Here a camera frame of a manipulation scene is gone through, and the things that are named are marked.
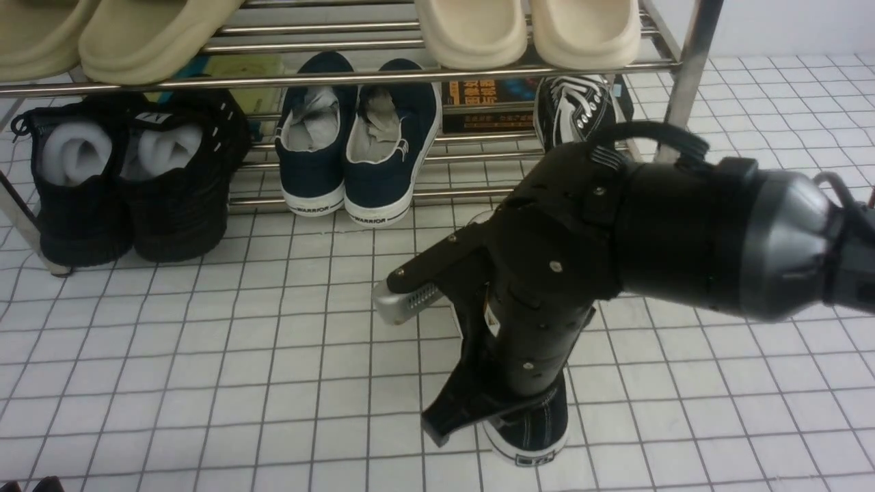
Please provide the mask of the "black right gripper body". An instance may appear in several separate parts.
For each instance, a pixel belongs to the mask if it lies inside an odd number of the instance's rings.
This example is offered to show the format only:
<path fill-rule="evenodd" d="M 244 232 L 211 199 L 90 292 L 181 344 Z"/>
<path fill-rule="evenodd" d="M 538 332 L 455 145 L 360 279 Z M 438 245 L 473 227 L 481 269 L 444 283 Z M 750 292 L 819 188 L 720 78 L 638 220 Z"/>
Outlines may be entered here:
<path fill-rule="evenodd" d="M 610 225 L 629 169 L 612 144 L 556 147 L 492 214 L 388 275 L 393 292 L 428 282 L 451 303 L 517 300 L 565 308 L 565 361 L 587 312 L 621 292 Z"/>

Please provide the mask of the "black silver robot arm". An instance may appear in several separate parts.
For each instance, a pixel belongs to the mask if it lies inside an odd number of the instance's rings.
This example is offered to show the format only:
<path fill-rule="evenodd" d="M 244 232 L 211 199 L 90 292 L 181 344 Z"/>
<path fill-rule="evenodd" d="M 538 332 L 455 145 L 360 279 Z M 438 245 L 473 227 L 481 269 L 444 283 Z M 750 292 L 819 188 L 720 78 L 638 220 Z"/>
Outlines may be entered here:
<path fill-rule="evenodd" d="M 461 358 L 422 414 L 443 446 L 557 398 L 594 305 L 621 293 L 765 322 L 818 303 L 873 312 L 873 211 L 831 172 L 640 164 L 563 144 L 487 221 L 407 261 L 372 298 L 398 325 L 440 298 L 459 317 Z"/>

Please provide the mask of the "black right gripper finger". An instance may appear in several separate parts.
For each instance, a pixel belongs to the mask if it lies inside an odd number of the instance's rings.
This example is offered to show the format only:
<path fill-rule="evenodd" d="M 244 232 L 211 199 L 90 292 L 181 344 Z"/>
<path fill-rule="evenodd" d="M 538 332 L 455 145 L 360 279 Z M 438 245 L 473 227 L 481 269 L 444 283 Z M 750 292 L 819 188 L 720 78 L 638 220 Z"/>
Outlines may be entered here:
<path fill-rule="evenodd" d="M 517 300 L 456 303 L 461 356 L 422 415 L 438 446 L 451 434 L 539 404 L 565 367 L 565 308 Z"/>

